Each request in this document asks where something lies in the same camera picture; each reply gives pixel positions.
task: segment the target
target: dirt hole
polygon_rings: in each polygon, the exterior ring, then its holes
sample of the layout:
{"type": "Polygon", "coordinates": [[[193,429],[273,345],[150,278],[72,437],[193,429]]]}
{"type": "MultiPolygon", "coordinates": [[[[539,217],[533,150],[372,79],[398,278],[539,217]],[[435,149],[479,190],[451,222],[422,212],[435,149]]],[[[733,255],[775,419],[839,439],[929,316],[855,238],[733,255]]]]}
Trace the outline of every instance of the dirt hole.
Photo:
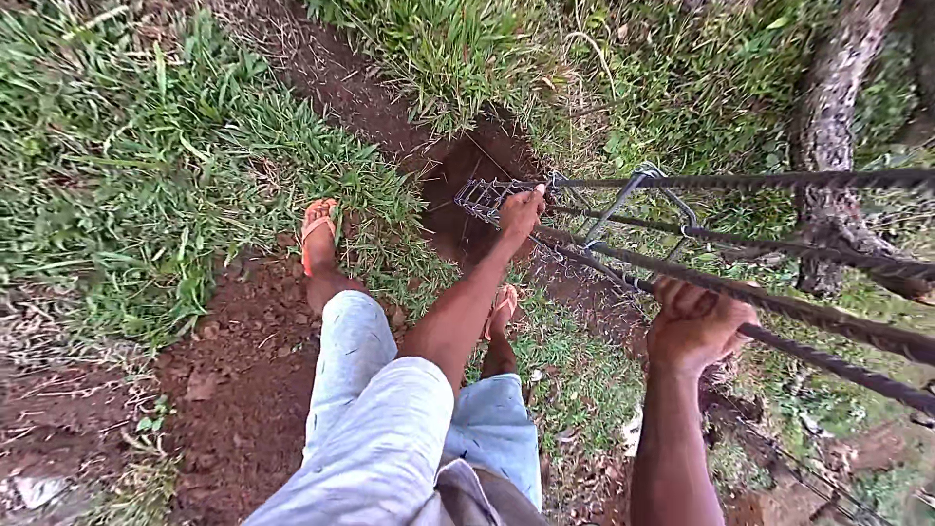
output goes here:
{"type": "Polygon", "coordinates": [[[475,131],[452,143],[441,164],[423,178],[422,199],[428,207],[422,224],[439,255],[469,269],[487,254],[496,229],[467,215],[454,196],[470,179],[532,181],[543,179],[529,145],[508,134],[502,124],[480,121],[475,131]]]}

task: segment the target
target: orange flip-flop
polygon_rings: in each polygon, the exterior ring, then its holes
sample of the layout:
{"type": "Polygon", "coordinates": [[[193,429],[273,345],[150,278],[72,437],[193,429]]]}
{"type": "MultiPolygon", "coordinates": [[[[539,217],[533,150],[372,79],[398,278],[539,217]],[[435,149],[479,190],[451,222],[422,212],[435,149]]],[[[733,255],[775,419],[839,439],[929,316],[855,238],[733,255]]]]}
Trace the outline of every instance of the orange flip-flop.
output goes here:
{"type": "Polygon", "coordinates": [[[494,319],[494,314],[499,312],[500,309],[507,308],[510,309],[510,318],[513,317],[513,313],[516,312],[516,306],[519,305],[520,296],[516,292],[516,287],[510,284],[504,284],[496,292],[496,298],[494,299],[494,309],[490,311],[490,315],[487,316],[486,323],[483,324],[483,338],[484,340],[490,340],[490,320],[494,319]]]}
{"type": "Polygon", "coordinates": [[[311,234],[315,228],[318,228],[321,225],[327,225],[328,229],[331,230],[331,235],[334,236],[335,232],[335,222],[331,220],[331,214],[335,211],[335,208],[338,207],[338,201],[331,197],[324,199],[315,199],[312,201],[309,206],[305,209],[305,217],[302,218],[302,233],[299,238],[299,246],[302,247],[302,268],[305,270],[305,275],[311,276],[311,261],[309,260],[309,255],[305,253],[305,238],[311,234]],[[316,212],[327,209],[327,213],[321,217],[310,219],[312,215],[316,212]]]}

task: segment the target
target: twig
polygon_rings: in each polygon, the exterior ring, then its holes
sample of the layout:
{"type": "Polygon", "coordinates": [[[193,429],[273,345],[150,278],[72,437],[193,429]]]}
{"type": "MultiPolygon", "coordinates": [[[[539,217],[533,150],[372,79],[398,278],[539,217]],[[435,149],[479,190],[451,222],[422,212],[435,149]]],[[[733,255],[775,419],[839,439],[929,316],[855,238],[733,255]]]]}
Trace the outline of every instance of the twig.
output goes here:
{"type": "Polygon", "coordinates": [[[581,31],[572,31],[565,35],[565,40],[568,41],[572,37],[581,37],[588,41],[591,44],[591,47],[594,48],[594,51],[597,53],[597,59],[600,60],[600,65],[604,68],[604,72],[607,73],[607,78],[611,80],[611,95],[614,100],[617,99],[617,85],[613,81],[613,74],[611,73],[611,67],[607,65],[607,61],[604,60],[604,53],[600,52],[600,47],[593,38],[582,33],[581,31]]]}

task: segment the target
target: tree bark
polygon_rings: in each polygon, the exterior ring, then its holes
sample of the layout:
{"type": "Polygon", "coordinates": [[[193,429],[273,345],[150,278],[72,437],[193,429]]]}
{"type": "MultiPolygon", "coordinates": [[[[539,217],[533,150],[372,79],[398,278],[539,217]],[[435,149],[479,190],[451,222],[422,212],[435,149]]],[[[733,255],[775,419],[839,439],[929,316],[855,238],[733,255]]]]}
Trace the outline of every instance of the tree bark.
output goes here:
{"type": "MultiPolygon", "coordinates": [[[[867,67],[880,49],[901,0],[845,0],[828,39],[815,54],[805,94],[793,122],[792,168],[847,171],[853,168],[854,102],[867,67]]],[[[867,228],[851,190],[806,188],[796,194],[799,233],[809,244],[895,259],[908,258],[867,228]]],[[[904,298],[927,301],[932,284],[868,272],[877,284],[904,298]]],[[[797,287],[817,297],[842,289],[840,265],[803,259],[797,287]]]]}

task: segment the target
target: rebar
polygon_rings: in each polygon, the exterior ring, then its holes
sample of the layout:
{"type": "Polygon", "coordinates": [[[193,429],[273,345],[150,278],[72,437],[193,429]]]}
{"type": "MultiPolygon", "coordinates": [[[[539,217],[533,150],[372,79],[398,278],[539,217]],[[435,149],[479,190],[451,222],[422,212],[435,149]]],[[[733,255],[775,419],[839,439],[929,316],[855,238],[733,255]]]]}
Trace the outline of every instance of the rebar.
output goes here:
{"type": "MultiPolygon", "coordinates": [[[[535,231],[540,235],[562,242],[583,243],[581,236],[547,226],[536,226],[535,231]]],[[[625,263],[666,274],[712,292],[727,294],[735,300],[782,314],[828,332],[840,334],[850,340],[869,343],[878,349],[901,355],[912,361],[935,365],[935,340],[922,334],[858,318],[828,307],[812,305],[795,298],[771,296],[762,288],[688,269],[682,265],[655,257],[644,256],[624,249],[614,249],[603,241],[593,242],[590,248],[605,256],[615,257],[625,263]]]]}
{"type": "MultiPolygon", "coordinates": [[[[569,179],[555,182],[558,186],[619,188],[629,179],[569,179]]],[[[523,182],[524,188],[539,183],[523,182]]],[[[776,175],[725,175],[704,177],[668,177],[645,179],[639,188],[714,188],[721,190],[763,190],[768,188],[796,189],[804,186],[825,189],[841,188],[903,188],[935,193],[935,170],[898,168],[878,171],[792,171],[776,175]]]]}
{"type": "MultiPolygon", "coordinates": [[[[616,269],[607,267],[588,255],[576,254],[558,245],[548,243],[547,241],[540,242],[571,261],[603,272],[618,285],[630,285],[648,294],[654,294],[655,292],[655,284],[648,280],[641,280],[636,276],[623,274],[616,269]]],[[[809,345],[783,338],[757,325],[745,323],[740,326],[737,332],[799,358],[815,367],[837,374],[841,378],[850,380],[859,386],[866,387],[888,399],[895,400],[917,411],[921,411],[928,416],[935,417],[935,396],[932,396],[926,391],[903,384],[869,369],[856,366],[844,359],[820,351],[809,345]]]]}
{"type": "MultiPolygon", "coordinates": [[[[563,206],[552,206],[550,210],[585,217],[603,217],[603,215],[598,212],[563,206]]],[[[623,225],[651,228],[653,230],[682,235],[689,238],[698,238],[704,241],[718,241],[737,246],[763,249],[769,252],[785,254],[786,256],[825,259],[855,269],[867,270],[882,276],[917,278],[927,281],[935,280],[935,264],[932,263],[922,263],[913,260],[894,260],[888,257],[863,256],[858,253],[845,253],[832,248],[809,246],[785,241],[750,240],[743,236],[714,232],[699,226],[682,226],[660,221],[646,221],[636,217],[616,214],[608,216],[606,220],[623,225]]]]}

